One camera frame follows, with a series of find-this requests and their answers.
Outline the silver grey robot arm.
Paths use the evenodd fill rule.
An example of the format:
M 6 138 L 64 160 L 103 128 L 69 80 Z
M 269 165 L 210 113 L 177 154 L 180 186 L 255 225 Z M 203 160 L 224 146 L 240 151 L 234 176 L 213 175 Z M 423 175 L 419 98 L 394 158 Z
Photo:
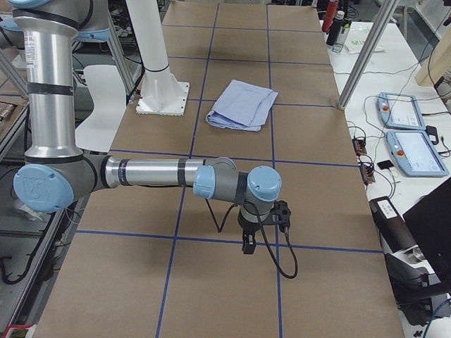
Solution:
M 53 213 L 100 189 L 119 186 L 188 187 L 206 200 L 240 209 L 242 250 L 252 254 L 255 234 L 276 225 L 287 234 L 290 210 L 278 196 L 282 185 L 273 168 L 240 172 L 228 158 L 132 160 L 108 154 L 125 112 L 96 105 L 75 124 L 72 44 L 106 41 L 105 1 L 14 1 L 13 22 L 24 35 L 32 144 L 13 188 L 34 211 Z

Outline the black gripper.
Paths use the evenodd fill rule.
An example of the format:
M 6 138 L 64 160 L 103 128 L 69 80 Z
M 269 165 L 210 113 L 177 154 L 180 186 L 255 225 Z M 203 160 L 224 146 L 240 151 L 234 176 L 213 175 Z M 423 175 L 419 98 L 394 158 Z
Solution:
M 256 248 L 256 232 L 264 225 L 277 225 L 286 236 L 290 236 L 291 210 L 286 201 L 275 201 L 271 209 L 264 214 L 258 213 L 259 209 L 250 201 L 240 207 L 238 223 L 242 228 L 242 252 L 252 255 Z

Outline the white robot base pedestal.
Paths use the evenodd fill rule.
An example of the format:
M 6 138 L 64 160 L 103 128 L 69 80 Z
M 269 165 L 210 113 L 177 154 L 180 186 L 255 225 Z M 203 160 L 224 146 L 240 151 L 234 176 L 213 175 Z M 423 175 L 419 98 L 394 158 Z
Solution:
M 171 72 L 157 2 L 129 0 L 126 4 L 144 66 L 137 112 L 183 115 L 190 84 L 177 81 Z

